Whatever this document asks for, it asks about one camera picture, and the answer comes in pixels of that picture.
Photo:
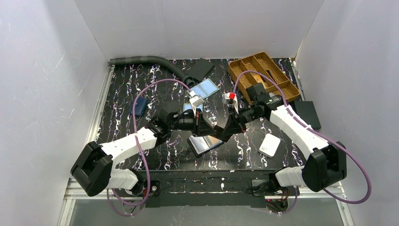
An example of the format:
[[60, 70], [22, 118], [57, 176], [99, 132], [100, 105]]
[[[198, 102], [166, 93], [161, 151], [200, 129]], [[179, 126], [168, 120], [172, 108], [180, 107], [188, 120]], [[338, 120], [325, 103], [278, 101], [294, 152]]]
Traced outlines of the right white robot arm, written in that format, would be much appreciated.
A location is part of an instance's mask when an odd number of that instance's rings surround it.
[[281, 95], [271, 96], [261, 83], [247, 88], [252, 101], [249, 108], [239, 109], [236, 94], [223, 94], [229, 116], [224, 128], [216, 126], [217, 138], [226, 142], [232, 135], [245, 133], [246, 124], [265, 118], [279, 127], [299, 148], [306, 163], [300, 167], [285, 167], [269, 175], [278, 188], [298, 186], [319, 192], [347, 176], [346, 155], [336, 145], [315, 135], [291, 106], [284, 105]]

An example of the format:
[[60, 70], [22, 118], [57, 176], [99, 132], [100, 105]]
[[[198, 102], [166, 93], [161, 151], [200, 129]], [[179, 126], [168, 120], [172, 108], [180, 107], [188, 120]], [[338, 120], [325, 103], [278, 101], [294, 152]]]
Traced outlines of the black card holder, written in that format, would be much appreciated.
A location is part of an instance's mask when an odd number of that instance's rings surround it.
[[217, 139], [213, 136], [203, 136], [203, 137], [190, 136], [187, 139], [187, 142], [197, 158], [199, 158], [202, 154], [224, 144], [222, 140]]

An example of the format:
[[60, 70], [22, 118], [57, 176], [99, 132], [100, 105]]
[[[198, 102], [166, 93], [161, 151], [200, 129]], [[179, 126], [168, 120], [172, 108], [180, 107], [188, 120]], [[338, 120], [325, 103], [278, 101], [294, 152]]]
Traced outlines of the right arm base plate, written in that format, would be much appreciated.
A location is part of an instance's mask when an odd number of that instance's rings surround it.
[[275, 187], [269, 182], [269, 179], [254, 179], [251, 181], [250, 186], [246, 190], [248, 194], [254, 196], [276, 196], [280, 199], [285, 199], [295, 196], [295, 192], [300, 194], [298, 188], [291, 187]]

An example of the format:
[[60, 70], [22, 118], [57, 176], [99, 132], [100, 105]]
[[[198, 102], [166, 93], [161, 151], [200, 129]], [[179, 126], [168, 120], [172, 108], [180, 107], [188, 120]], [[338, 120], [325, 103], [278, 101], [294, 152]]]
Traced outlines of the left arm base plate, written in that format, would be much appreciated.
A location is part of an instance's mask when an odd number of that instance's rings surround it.
[[151, 180], [149, 188], [147, 187], [147, 180], [139, 180], [132, 189], [115, 189], [115, 193], [120, 197], [145, 197], [148, 193], [148, 197], [158, 197], [160, 193], [160, 181]]

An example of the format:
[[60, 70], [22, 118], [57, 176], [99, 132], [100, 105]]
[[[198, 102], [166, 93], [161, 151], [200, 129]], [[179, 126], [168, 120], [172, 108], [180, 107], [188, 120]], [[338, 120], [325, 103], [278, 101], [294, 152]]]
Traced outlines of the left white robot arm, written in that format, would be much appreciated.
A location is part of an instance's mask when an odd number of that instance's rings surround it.
[[134, 169], [120, 169], [124, 160], [165, 143], [173, 130], [190, 131], [195, 137], [220, 138], [223, 128], [211, 125], [201, 109], [185, 111], [176, 102], [164, 104], [136, 133], [99, 144], [87, 143], [71, 168], [71, 175], [90, 197], [105, 189], [125, 189], [147, 196], [151, 181]]

